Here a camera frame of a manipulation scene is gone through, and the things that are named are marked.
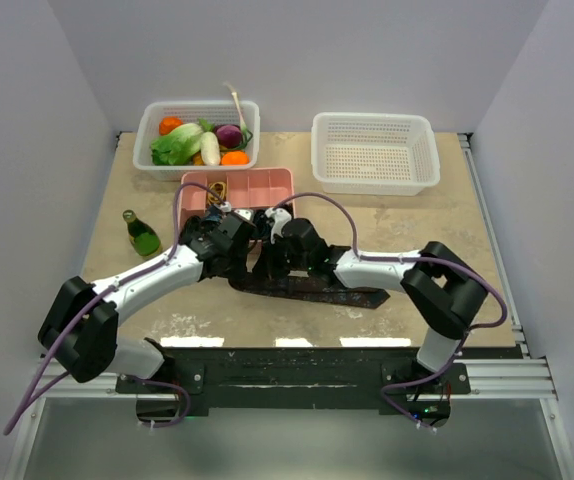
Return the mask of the brown patterned tie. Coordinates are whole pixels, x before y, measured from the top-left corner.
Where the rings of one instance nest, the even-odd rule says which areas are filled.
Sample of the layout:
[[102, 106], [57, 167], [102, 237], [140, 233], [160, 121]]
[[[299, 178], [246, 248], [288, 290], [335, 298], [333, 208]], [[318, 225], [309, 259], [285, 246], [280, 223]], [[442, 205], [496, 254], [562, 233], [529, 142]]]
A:
[[230, 279], [228, 283], [237, 291], [264, 297], [366, 309], [377, 309], [390, 298], [390, 294], [383, 289], [349, 288], [338, 282], [329, 284], [325, 280], [312, 277], [258, 279], [248, 273], [244, 278]]

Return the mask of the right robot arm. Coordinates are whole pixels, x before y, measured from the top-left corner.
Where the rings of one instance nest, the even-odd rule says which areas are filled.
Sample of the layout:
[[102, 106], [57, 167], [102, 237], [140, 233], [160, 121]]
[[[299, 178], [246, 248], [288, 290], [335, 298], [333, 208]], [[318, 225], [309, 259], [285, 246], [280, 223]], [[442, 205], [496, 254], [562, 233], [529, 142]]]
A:
[[327, 291], [405, 293], [428, 325], [412, 369], [415, 386], [436, 392], [448, 380], [446, 364], [464, 341], [489, 289], [486, 282], [440, 242], [421, 250], [377, 254], [327, 243], [305, 218], [282, 208], [265, 212], [268, 234], [253, 268], [262, 281], [292, 280], [302, 272]]

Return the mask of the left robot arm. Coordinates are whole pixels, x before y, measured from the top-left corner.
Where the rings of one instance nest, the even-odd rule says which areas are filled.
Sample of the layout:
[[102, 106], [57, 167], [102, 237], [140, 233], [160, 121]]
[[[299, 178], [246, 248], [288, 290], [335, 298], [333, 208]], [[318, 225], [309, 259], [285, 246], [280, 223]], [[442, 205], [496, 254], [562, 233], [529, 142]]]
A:
[[143, 265], [88, 283], [76, 276], [60, 288], [38, 333], [48, 355], [79, 383], [102, 373], [138, 377], [152, 392], [167, 390], [174, 368], [152, 340], [120, 339], [118, 328], [159, 298], [213, 277], [246, 272], [253, 212], [236, 209], [210, 231], [195, 233]]

